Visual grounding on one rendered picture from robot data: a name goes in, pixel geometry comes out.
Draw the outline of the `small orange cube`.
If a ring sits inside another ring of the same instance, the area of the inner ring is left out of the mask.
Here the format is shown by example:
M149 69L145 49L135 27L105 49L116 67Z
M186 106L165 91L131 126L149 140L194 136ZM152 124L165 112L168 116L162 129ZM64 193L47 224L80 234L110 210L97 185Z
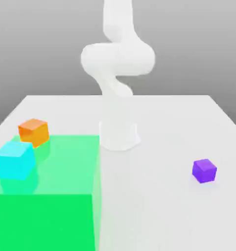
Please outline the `small orange cube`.
M20 140L29 142L33 148L46 143L49 140L48 124L38 119L30 119L18 126Z

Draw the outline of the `small cyan cube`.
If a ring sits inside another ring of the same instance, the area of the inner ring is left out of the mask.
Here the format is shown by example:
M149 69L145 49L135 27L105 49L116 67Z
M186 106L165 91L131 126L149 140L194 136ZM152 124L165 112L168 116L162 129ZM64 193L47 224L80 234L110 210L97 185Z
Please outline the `small cyan cube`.
M25 180L35 166L31 143L9 141L0 148L0 179Z

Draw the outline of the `large green box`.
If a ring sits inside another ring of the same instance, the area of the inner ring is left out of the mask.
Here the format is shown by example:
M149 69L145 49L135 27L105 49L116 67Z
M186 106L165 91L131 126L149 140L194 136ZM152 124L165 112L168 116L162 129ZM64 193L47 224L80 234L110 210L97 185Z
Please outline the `large green box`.
M97 135L52 135L25 180L0 178L0 251L99 251Z

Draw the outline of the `small purple cube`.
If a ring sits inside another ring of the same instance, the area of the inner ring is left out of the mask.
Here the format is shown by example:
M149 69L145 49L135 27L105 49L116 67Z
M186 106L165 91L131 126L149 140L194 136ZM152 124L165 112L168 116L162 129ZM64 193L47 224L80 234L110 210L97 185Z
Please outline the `small purple cube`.
M215 180L217 167L208 159L195 160L192 167L192 175L199 183Z

